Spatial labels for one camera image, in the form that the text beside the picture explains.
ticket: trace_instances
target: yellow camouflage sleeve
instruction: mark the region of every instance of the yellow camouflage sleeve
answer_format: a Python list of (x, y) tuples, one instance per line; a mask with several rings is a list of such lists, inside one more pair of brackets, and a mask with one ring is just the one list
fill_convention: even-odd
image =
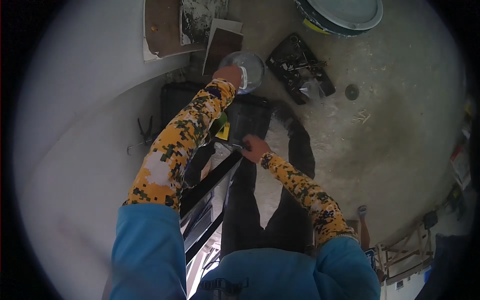
[(357, 239), (353, 228), (347, 226), (338, 204), (312, 179), (273, 152), (263, 154), (260, 165), (270, 170), (275, 179), (297, 199), (312, 218), (315, 245), (322, 246), (331, 238), (350, 236)]
[(179, 211), (185, 169), (234, 96), (233, 85), (221, 78), (198, 92), (153, 142), (123, 205), (158, 203)]

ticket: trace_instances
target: hand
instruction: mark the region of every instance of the hand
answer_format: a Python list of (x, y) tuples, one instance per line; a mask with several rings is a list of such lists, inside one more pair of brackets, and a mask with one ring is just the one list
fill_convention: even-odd
[(242, 155), (255, 164), (260, 163), (263, 154), (272, 151), (267, 142), (256, 135), (248, 134), (243, 138), (243, 143), (248, 150), (242, 150)]
[(213, 73), (213, 79), (223, 78), (227, 80), (235, 87), (235, 91), (239, 90), (239, 86), (241, 84), (241, 76), (242, 71), (240, 67), (238, 67), (236, 64), (231, 64), (227, 67), (223, 67)]

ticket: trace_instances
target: white wall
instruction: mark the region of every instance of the white wall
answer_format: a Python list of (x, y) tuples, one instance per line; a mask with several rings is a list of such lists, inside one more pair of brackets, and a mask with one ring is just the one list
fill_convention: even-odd
[(94, 105), (188, 64), (189, 55), (144, 63), (143, 1), (72, 0), (52, 22), (22, 87), (15, 122), (15, 187)]
[(99, 299), (115, 239), (117, 210), (143, 157), (137, 117), (159, 129), (163, 76), (88, 113), (46, 155), (20, 199), (28, 238), (65, 299)]
[[(33, 57), (15, 120), (14, 176), (27, 237), (65, 299), (99, 299), (117, 209), (147, 149), (136, 118), (158, 116), (179, 55), (143, 61), (143, 1), (76, 0)], [(154, 127), (158, 129), (158, 119)]]
[(420, 274), (413, 274), (410, 277), (410, 280), (403, 280), (403, 288), (395, 290), (395, 285), (387, 286), (387, 298), (385, 299), (385, 291), (382, 287), (382, 293), (380, 295), (381, 300), (413, 300), (420, 293), (423, 285), (424, 275), (421, 272)]

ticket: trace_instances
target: green object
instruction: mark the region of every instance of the green object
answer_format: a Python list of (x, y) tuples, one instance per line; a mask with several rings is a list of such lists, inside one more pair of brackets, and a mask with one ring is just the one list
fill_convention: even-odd
[(210, 133), (211, 136), (216, 136), (216, 134), (220, 132), (220, 130), (223, 128), (223, 126), (225, 126), (227, 122), (228, 122), (227, 114), (222, 112), (222, 114), (220, 115), (220, 118), (213, 121), (212, 126), (210, 127), (210, 130), (208, 131), (208, 133)]

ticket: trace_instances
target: blue shirt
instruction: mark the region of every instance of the blue shirt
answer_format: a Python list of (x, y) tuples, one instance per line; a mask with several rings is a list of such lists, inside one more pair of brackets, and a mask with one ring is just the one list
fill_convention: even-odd
[[(112, 300), (185, 299), (179, 214), (161, 204), (119, 209), (112, 250)], [(205, 274), (192, 299), (380, 299), (380, 284), (358, 242), (336, 237), (315, 258), (263, 248), (236, 251)]]

